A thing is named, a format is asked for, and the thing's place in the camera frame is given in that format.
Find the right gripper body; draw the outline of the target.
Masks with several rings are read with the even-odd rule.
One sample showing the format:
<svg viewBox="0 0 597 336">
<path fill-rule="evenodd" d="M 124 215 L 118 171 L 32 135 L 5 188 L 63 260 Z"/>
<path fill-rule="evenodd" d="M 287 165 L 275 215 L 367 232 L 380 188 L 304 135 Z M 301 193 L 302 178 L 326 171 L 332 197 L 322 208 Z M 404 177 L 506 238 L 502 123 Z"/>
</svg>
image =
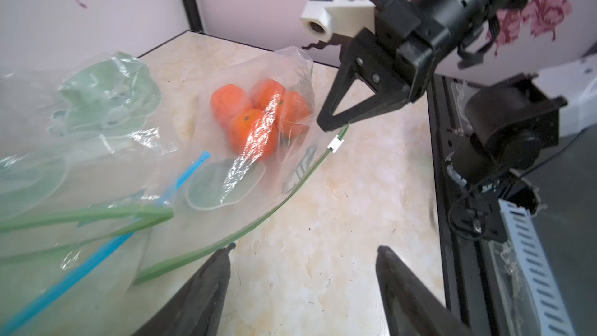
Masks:
<svg viewBox="0 0 597 336">
<path fill-rule="evenodd" d="M 380 45 L 394 60 L 401 103 L 419 99 L 451 52 L 460 69 L 480 65 L 502 29 L 498 11 L 517 0 L 373 0 Z"/>
</svg>

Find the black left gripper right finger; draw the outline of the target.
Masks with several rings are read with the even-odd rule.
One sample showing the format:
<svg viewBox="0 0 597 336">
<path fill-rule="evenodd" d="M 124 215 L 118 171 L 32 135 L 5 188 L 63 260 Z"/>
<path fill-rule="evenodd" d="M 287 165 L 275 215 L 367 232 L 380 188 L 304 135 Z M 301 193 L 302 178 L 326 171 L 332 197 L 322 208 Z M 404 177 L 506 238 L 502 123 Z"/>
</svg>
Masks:
<svg viewBox="0 0 597 336">
<path fill-rule="evenodd" d="M 376 276 L 389 334 L 471 334 L 390 247 L 378 247 Z"/>
</svg>

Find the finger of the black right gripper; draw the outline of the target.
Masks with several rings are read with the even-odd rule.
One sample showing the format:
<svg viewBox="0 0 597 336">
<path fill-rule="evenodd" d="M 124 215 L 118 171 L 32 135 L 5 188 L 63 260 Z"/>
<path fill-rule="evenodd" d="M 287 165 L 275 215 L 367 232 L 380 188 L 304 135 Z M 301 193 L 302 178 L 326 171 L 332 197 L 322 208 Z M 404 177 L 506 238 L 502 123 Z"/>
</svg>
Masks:
<svg viewBox="0 0 597 336">
<path fill-rule="evenodd" d="M 350 43 L 332 86 L 351 88 L 357 79 L 364 82 L 373 94 L 401 86 L 401 76 L 394 68 L 393 58 L 376 42 L 376 35 L 368 29 L 361 30 Z"/>
<path fill-rule="evenodd" d="M 332 132 L 345 125 L 398 110 L 407 103 L 410 93 L 407 85 L 390 87 L 374 93 L 347 110 L 334 113 L 349 89 L 349 86 L 332 86 L 317 118 L 317 124 L 323 131 Z"/>
</svg>

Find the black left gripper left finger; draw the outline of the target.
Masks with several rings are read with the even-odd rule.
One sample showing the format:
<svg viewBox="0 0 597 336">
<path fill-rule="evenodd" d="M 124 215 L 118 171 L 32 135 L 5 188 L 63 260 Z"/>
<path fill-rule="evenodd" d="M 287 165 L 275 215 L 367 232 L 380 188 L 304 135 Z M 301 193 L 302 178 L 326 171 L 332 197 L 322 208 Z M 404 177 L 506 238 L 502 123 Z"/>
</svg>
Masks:
<svg viewBox="0 0 597 336">
<path fill-rule="evenodd" d="M 217 250 L 136 335 L 216 335 L 231 277 L 229 253 Z"/>
</svg>

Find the clear green-strip bag of oranges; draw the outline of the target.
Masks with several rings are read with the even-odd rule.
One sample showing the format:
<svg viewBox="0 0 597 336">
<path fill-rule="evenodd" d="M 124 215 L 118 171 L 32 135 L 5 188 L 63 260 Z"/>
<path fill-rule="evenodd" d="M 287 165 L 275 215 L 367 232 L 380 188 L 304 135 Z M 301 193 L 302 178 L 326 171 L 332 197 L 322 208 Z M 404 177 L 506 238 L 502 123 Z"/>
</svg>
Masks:
<svg viewBox="0 0 597 336">
<path fill-rule="evenodd" d="M 172 219 L 155 226 L 135 278 L 152 281 L 249 233 L 281 208 L 343 136 L 317 124 L 314 63 L 265 52 L 186 88 L 192 132 Z"/>
</svg>

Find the clear green-zip bag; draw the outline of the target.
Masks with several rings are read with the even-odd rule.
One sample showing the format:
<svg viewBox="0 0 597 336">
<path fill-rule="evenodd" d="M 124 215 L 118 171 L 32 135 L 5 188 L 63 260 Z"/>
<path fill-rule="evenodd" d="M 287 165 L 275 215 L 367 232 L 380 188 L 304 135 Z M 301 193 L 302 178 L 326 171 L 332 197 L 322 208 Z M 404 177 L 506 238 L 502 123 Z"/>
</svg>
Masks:
<svg viewBox="0 0 597 336">
<path fill-rule="evenodd" d="M 181 143 L 141 60 L 1 72 L 1 262 L 70 252 L 171 219 Z"/>
</svg>

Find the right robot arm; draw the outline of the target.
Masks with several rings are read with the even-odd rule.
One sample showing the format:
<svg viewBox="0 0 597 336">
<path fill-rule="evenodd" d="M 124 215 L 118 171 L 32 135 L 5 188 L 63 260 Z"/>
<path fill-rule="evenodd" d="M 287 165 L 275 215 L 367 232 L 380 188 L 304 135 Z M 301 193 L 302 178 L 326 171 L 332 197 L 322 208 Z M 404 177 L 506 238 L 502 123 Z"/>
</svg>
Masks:
<svg viewBox="0 0 597 336">
<path fill-rule="evenodd" d="M 326 132 L 401 109 L 429 88 L 438 64 L 450 53 L 459 67 L 480 65 L 487 47 L 468 47 L 484 28 L 496 42 L 498 12 L 521 9 L 528 0 L 372 0 L 373 28 L 350 33 L 317 118 Z M 522 77 L 483 88 L 465 108 L 474 130 L 447 160 L 450 177 L 474 188 L 510 169 L 526 169 L 563 136 L 561 110 L 572 103 L 549 96 L 538 79 Z"/>
</svg>

